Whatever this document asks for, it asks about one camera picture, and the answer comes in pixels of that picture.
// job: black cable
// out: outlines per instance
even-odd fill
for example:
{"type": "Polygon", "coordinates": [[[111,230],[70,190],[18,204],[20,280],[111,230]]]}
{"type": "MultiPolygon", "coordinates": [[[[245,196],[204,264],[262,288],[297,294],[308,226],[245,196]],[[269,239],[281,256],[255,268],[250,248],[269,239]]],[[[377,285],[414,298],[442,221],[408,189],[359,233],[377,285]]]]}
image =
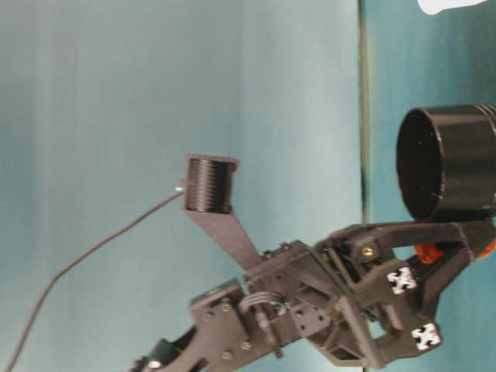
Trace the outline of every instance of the black cable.
{"type": "Polygon", "coordinates": [[[111,240],[114,240],[118,236],[121,236],[123,233],[127,233],[129,230],[131,230],[134,226],[138,225],[140,222],[142,222],[146,217],[149,215],[152,215],[154,212],[158,211],[159,209],[163,208],[165,205],[169,204],[172,202],[174,199],[180,197],[183,195],[183,191],[177,192],[173,195],[171,195],[169,198],[161,201],[160,203],[156,204],[152,208],[148,209],[146,212],[144,212],[142,215],[139,215],[137,218],[135,218],[133,221],[128,223],[126,226],[122,227],[120,230],[117,230],[114,232],[112,235],[100,240],[98,243],[96,243],[94,246],[92,246],[89,250],[81,254],[78,258],[70,262],[68,265],[66,265],[61,271],[59,271],[50,281],[50,283],[46,286],[45,290],[42,292],[42,294],[38,297],[38,301],[36,302],[33,310],[31,311],[31,315],[29,316],[28,322],[26,323],[26,326],[24,327],[24,330],[22,331],[21,337],[19,338],[19,342],[17,344],[17,347],[14,350],[14,353],[12,354],[12,358],[9,362],[9,365],[5,368],[5,372],[12,372],[15,365],[17,364],[19,357],[21,356],[22,351],[24,350],[24,346],[26,345],[26,340],[31,332],[31,329],[33,327],[33,324],[36,320],[36,317],[38,316],[38,313],[40,312],[41,306],[45,302],[45,299],[47,298],[47,295],[50,293],[50,290],[53,288],[53,286],[58,282],[58,280],[66,274],[70,269],[72,269],[74,266],[79,264],[82,260],[90,256],[92,253],[94,253],[96,250],[98,250],[100,247],[104,246],[106,243],[110,242],[111,240]]]}

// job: blue-green wall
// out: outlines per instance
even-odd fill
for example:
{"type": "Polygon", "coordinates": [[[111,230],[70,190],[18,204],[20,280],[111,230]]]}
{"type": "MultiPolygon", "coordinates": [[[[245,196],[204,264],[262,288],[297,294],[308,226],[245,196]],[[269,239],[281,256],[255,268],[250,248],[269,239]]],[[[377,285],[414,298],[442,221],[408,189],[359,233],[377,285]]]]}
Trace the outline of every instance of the blue-green wall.
{"type": "MultiPolygon", "coordinates": [[[[496,2],[427,16],[414,0],[363,0],[366,206],[371,222],[410,219],[395,174],[396,136],[418,106],[496,102],[496,2]]],[[[478,261],[441,298],[445,343],[390,371],[493,370],[496,257],[478,261]]]]}
{"type": "MultiPolygon", "coordinates": [[[[238,157],[259,250],[360,219],[357,4],[0,2],[0,364],[57,268],[170,194],[189,151],[238,157]]],[[[68,274],[18,371],[118,372],[241,270],[175,205],[68,274]]],[[[306,343],[246,370],[332,370],[306,343]]]]}

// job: threaded black cylinder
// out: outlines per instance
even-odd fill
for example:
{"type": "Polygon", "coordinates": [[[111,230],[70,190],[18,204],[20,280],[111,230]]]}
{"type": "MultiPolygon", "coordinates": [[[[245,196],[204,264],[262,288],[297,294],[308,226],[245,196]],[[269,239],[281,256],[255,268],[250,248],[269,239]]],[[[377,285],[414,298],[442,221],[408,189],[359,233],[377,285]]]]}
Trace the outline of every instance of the threaded black cylinder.
{"type": "Polygon", "coordinates": [[[414,219],[461,221],[496,213],[496,107],[415,108],[397,145],[401,193],[414,219]]]}
{"type": "Polygon", "coordinates": [[[230,213],[231,184],[236,163],[212,157],[190,158],[186,185],[186,209],[230,213]]]}

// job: screw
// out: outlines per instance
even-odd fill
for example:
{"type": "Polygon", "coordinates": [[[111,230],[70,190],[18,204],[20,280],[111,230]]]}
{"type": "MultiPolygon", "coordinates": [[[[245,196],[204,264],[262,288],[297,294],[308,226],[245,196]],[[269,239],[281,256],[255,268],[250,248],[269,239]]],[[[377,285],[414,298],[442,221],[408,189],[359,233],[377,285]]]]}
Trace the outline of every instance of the screw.
{"type": "Polygon", "coordinates": [[[375,251],[373,248],[370,248],[369,246],[365,246],[363,249],[362,249],[362,256],[365,256],[365,257],[372,257],[374,255],[375,251]]]}
{"type": "Polygon", "coordinates": [[[156,370],[157,368],[162,367],[162,363],[159,362],[158,360],[151,360],[148,363],[148,367],[151,368],[152,370],[156,370]]]}
{"type": "Polygon", "coordinates": [[[214,319],[214,315],[211,312],[206,312],[203,315],[203,321],[204,322],[210,322],[212,319],[214,319]]]}
{"type": "Polygon", "coordinates": [[[224,353],[222,353],[221,358],[223,358],[224,360],[231,360],[233,358],[233,353],[226,350],[224,353]]]}
{"type": "Polygon", "coordinates": [[[245,341],[244,343],[241,344],[241,349],[243,350],[250,350],[251,349],[251,343],[248,341],[245,341]]]}
{"type": "Polygon", "coordinates": [[[231,304],[225,303],[222,305],[221,309],[223,312],[229,312],[231,310],[231,304]]]}

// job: orange part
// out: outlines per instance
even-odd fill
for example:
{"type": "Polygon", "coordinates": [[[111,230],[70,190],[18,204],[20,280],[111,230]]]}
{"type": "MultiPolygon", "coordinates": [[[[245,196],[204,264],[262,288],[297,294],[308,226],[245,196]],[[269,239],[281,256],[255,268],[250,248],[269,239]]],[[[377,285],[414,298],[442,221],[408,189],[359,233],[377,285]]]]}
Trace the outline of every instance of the orange part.
{"type": "Polygon", "coordinates": [[[420,261],[424,264],[434,264],[439,258],[444,256],[436,244],[420,244],[415,246],[415,251],[420,261]]]}
{"type": "Polygon", "coordinates": [[[482,252],[479,257],[477,258],[480,260],[481,258],[486,258],[491,255],[491,253],[494,252],[494,249],[496,249],[496,239],[492,241],[491,244],[489,244],[484,252],[482,252]]]}

